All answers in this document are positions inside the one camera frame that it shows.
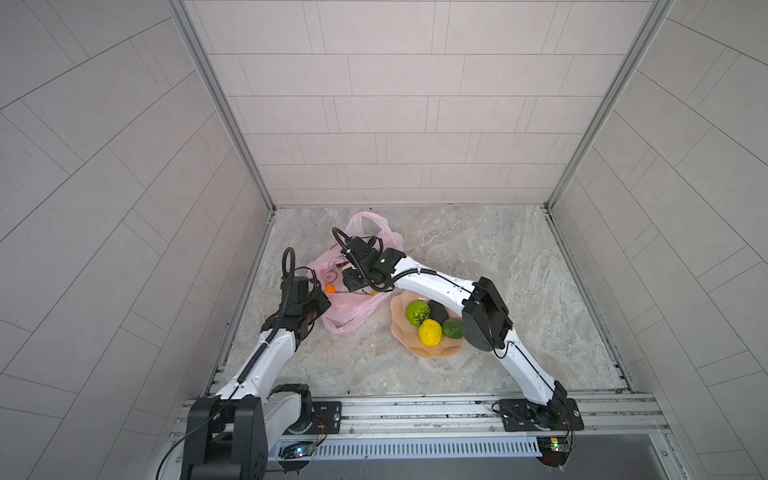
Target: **white tile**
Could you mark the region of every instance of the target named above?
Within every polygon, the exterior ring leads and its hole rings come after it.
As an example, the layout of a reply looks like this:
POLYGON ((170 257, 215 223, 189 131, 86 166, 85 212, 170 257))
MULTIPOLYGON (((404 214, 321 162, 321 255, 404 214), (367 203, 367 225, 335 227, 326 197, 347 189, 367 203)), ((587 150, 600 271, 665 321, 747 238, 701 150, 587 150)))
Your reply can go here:
POLYGON ((0 462, 9 478, 27 478, 40 459, 60 419, 0 409, 0 462))
POLYGON ((559 95, 603 95, 623 55, 574 55, 559 95))
POLYGON ((577 181, 571 180, 563 193, 562 201, 568 207, 576 227, 582 233, 598 217, 598 209, 594 207, 587 192, 577 181))
POLYGON ((442 188, 366 188, 367 204, 441 204, 442 188))
POLYGON ((468 143, 469 134, 387 134, 387 163, 462 164, 468 143))
POLYGON ((160 96, 126 41, 43 85, 24 102, 87 160, 160 96))
POLYGON ((336 97, 336 113, 342 133, 423 132, 427 97, 336 97))
POLYGON ((77 393, 0 375, 0 407, 64 418, 77 393))
POLYGON ((346 55, 240 55, 253 95, 350 95, 346 55))
POLYGON ((205 122, 189 85, 181 83, 133 120, 109 148, 145 186, 205 122))
POLYGON ((273 188, 339 188, 333 165, 267 165, 273 188))
POLYGON ((293 154, 285 134, 244 135, 253 159, 259 165, 293 164, 293 154))
POLYGON ((654 305, 654 299, 606 225, 595 232, 587 245, 627 321, 654 305))
POLYGON ((328 132, 320 97, 237 97, 237 105, 252 134, 328 132))
POLYGON ((239 55, 208 55, 224 94, 230 97, 248 96, 250 90, 239 55))
POLYGON ((557 95, 572 59, 570 55, 467 55, 462 95, 557 95))
POLYGON ((562 165, 514 164, 507 178, 507 187, 552 188, 560 179, 562 165))
POLYGON ((694 366, 746 349, 663 237, 652 241, 632 265, 694 366))
POLYGON ((662 158, 648 168, 632 195, 699 276, 744 247, 744 240, 662 158))
POLYGON ((418 188, 422 185, 422 166, 418 164, 347 165, 346 175, 349 185, 356 188, 418 188))
POLYGON ((442 201, 446 204, 511 204, 517 188, 446 188, 442 201))
POLYGON ((5 372, 79 392, 159 259, 119 225, 5 372))
POLYGON ((240 156, 232 150, 208 182, 198 202, 217 227, 221 227, 240 189, 248 179, 240 156))
POLYGON ((312 53, 301 2, 195 2, 212 53, 312 53))
POLYGON ((431 53, 431 2, 320 2, 328 53, 431 53))
POLYGON ((136 202, 134 210, 170 243, 210 177, 200 152, 188 141, 136 202))
POLYGON ((554 2, 452 3, 445 53, 540 53, 554 10, 554 2))
POLYGON ((766 446, 760 441, 765 426, 765 414, 761 412, 761 405, 762 400, 768 396, 768 376, 765 372, 754 373, 711 386, 710 392, 760 474, 765 477, 768 473, 768 455, 766 446))
POLYGON ((741 55, 723 75, 697 111, 742 144, 768 159, 768 65, 741 55))
POLYGON ((593 147, 619 180, 624 181, 648 151, 649 145, 623 118, 612 111, 594 140, 593 147))
POLYGON ((374 134, 301 134, 306 164, 374 164, 374 134))
POLYGON ((699 284, 711 292, 717 287, 762 262, 755 250, 744 247, 698 278, 699 284))
POLYGON ((539 97, 525 131, 580 134, 587 127, 600 99, 600 97, 539 97))
POLYGON ((594 261, 589 262, 586 267, 581 269, 581 275, 584 278, 584 284, 598 306, 605 326, 611 332, 613 342, 618 348, 620 361, 623 361, 624 365, 631 365, 643 359, 645 356, 643 350, 627 325, 627 320, 616 303, 611 289, 605 283, 598 265, 594 261))
POLYGON ((461 55, 349 56, 355 95, 458 95, 463 67, 461 55))
POLYGON ((0 6, 0 105, 72 68, 74 64, 20 0, 0 6))
POLYGON ((0 115, 0 238, 13 230, 69 174, 0 115))
POLYGON ((555 53, 623 55, 649 5, 647 2, 575 2, 555 53))
POLYGON ((638 69, 685 101, 724 49, 716 41, 667 20, 638 69))
POLYGON ((645 356, 698 453, 741 449, 667 322, 637 335, 645 356))
POLYGON ((698 369, 698 372, 704 384, 712 386, 716 383, 727 382, 728 380, 757 373, 762 369, 751 353, 742 352, 703 366, 698 369))
POLYGON ((759 263, 710 292, 717 308, 764 369, 768 367, 768 335, 765 331, 768 300, 764 288, 767 280, 768 265, 759 263))
POLYGON ((151 0, 51 0, 78 43, 93 57, 165 18, 165 5, 151 0))
POLYGON ((514 132, 523 97, 440 97, 437 131, 514 132))
POLYGON ((639 72, 632 76, 615 109, 672 166, 680 163, 710 127, 709 122, 639 72))
POLYGON ((706 2, 692 26, 707 37, 765 63, 768 62, 766 18, 768 5, 760 0, 712 0, 706 2))
POLYGON ((170 331, 213 242, 197 217, 188 216, 131 309, 170 331))
POLYGON ((83 164, 66 143, 44 124, 24 102, 17 100, 0 110, 24 135, 43 150, 59 167, 72 175, 83 164))
POLYGON ((143 191, 106 149, 70 177, 0 243, 0 318, 37 327, 143 191))
POLYGON ((501 165, 435 164, 430 187, 495 187, 501 165))

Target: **green fruit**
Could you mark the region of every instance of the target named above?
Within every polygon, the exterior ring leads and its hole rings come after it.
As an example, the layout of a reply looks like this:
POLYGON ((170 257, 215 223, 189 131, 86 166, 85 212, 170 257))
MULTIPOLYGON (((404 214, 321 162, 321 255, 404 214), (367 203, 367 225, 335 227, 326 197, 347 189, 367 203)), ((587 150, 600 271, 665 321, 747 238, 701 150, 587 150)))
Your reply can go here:
POLYGON ((449 318, 442 323, 442 334, 450 339, 460 339, 464 336, 462 319, 449 318))
POLYGON ((406 308, 406 318, 413 326, 421 326, 424 320, 429 318, 429 305, 416 300, 411 302, 406 308))

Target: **lime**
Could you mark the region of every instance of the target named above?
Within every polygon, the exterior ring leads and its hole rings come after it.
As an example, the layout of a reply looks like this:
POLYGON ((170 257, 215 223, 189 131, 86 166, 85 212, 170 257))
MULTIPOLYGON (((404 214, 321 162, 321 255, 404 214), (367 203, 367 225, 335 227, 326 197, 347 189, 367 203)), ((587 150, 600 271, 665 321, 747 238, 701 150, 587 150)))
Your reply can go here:
POLYGON ((421 326, 422 322, 429 318, 429 305, 421 300, 409 303, 406 308, 406 318, 411 325, 421 326))
POLYGON ((433 319, 426 319, 419 327, 419 342, 426 346, 435 346, 442 340, 440 324, 433 319))
POLYGON ((442 334, 450 339, 460 339, 464 336, 462 319, 449 318, 442 323, 442 334))

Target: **gray tile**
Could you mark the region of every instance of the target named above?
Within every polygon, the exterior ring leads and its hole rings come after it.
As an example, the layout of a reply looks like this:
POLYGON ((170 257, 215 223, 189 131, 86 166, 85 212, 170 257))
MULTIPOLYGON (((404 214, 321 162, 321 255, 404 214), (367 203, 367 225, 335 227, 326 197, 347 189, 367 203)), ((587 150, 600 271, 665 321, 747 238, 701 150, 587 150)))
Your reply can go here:
POLYGON ((217 291, 221 290, 224 280, 227 279, 227 272, 230 270, 246 227, 247 225, 235 210, 230 210, 200 268, 200 275, 217 291))
POLYGON ((106 149, 72 175, 0 243, 0 318, 36 328, 142 191, 106 149))
POLYGON ((755 250, 746 246, 712 267, 712 270, 709 270, 704 275, 700 276, 698 278, 699 284, 701 284, 704 290, 711 292, 723 283, 762 261, 763 259, 755 253, 755 250))
POLYGON ((163 346, 165 337, 168 335, 168 332, 134 312, 128 312, 121 327, 158 347, 163 346))
POLYGON ((155 435, 121 430, 97 480, 140 480, 156 441, 155 435))
POLYGON ((33 91, 24 103, 87 160, 160 96, 126 41, 33 91))
POLYGON ((626 318, 634 319, 654 305, 654 300, 606 225, 595 232, 587 245, 626 318))
POLYGON ((639 333, 637 341, 696 451, 742 449, 667 323, 659 322, 639 333))
POLYGON ((0 238, 63 184, 69 174, 0 115, 0 238))
POLYGON ((132 310, 170 331, 214 238, 189 215, 168 245, 132 310))
POLYGON ((607 165, 600 167, 586 191, 622 250, 650 225, 643 209, 607 165))
POLYGON ((0 375, 0 407, 64 418, 77 393, 0 375))
POLYGON ((109 148, 149 187, 203 122, 203 111, 184 82, 133 120, 109 142, 109 148))
POLYGON ((746 349, 662 236, 640 252, 632 265, 694 366, 746 349))
POLYGON ((709 122, 640 72, 632 75, 615 109, 673 166, 710 127, 709 122))
POLYGON ((171 85, 184 80, 194 71, 192 58, 170 18, 142 32, 141 36, 171 85))
POLYGON ((685 101, 724 49, 711 38, 666 20, 638 69, 685 101))
POLYGON ((694 276, 745 245, 663 158, 653 162, 632 188, 632 195, 694 276))
POLYGON ((118 330, 29 478, 95 478, 158 350, 118 330))
POLYGON ((24 135, 29 137, 41 150, 48 154, 59 167, 66 170, 68 174, 73 174, 82 166, 83 160, 66 143, 61 141, 61 138, 56 136, 48 128, 48 125, 44 124, 23 101, 17 100, 13 102, 0 110, 0 114, 9 119, 24 135))
POLYGON ((160 435, 164 423, 165 415, 155 415, 154 413, 131 409, 131 413, 128 414, 128 417, 123 424, 123 430, 146 433, 148 435, 160 435))
POLYGON ((210 179, 200 151, 188 141, 157 175, 134 210, 170 242, 210 179))
POLYGON ((3 476, 27 478, 60 422, 54 417, 0 409, 3 476))
POLYGON ((74 64, 24 2, 0 6, 0 105, 9 104, 74 64))
POLYGON ((758 158, 768 160, 764 105, 768 65, 741 55, 696 110, 758 158))
POLYGON ((706 386, 727 382, 760 370, 762 367, 749 352, 738 353, 698 369, 706 386))
POLYGON ((768 258, 768 167, 716 128, 680 162, 685 178, 763 258, 768 258))
POLYGON ((768 368, 765 312, 768 265, 759 263, 710 292, 710 297, 764 369, 768 368))
POLYGON ((615 111, 605 121, 594 140, 594 149, 624 181, 648 151, 649 145, 615 111))
POLYGON ((711 386, 710 392, 760 474, 765 477, 768 474, 768 456, 766 446, 760 439, 766 424, 766 414, 761 405, 768 396, 768 375, 765 372, 754 373, 711 386))
POLYGON ((159 259, 118 226, 5 372, 79 392, 159 259))
POLYGON ((168 18, 165 5, 151 0, 51 0, 51 6, 91 57, 168 18))

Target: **black mounting plate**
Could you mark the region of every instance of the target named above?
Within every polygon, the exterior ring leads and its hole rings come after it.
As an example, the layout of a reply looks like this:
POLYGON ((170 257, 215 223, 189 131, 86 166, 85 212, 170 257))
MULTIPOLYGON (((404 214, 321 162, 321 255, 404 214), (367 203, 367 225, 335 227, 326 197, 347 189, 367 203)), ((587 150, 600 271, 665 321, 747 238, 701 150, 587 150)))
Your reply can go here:
POLYGON ((312 401, 312 417, 319 416, 325 422, 325 427, 322 429, 317 420, 313 419, 310 423, 310 427, 304 432, 290 432, 286 430, 284 435, 320 435, 323 434, 337 434, 341 429, 341 402, 315 402, 312 401))
MULTIPOLYGON (((498 401, 501 410, 508 410, 509 412, 517 412, 517 417, 527 418, 530 416, 531 410, 536 410, 539 405, 530 403, 526 399, 503 399, 498 401)), ((584 420, 581 419, 581 414, 578 411, 576 400, 566 399, 565 407, 568 409, 569 416, 566 418, 570 423, 573 430, 584 430, 584 420)), ((505 432, 550 432, 551 430, 541 430, 531 421, 522 421, 515 418, 515 415, 501 415, 502 422, 504 422, 505 432)), ((566 432, 568 427, 565 425, 565 420, 562 418, 558 420, 556 424, 558 427, 553 429, 555 432, 566 432)))

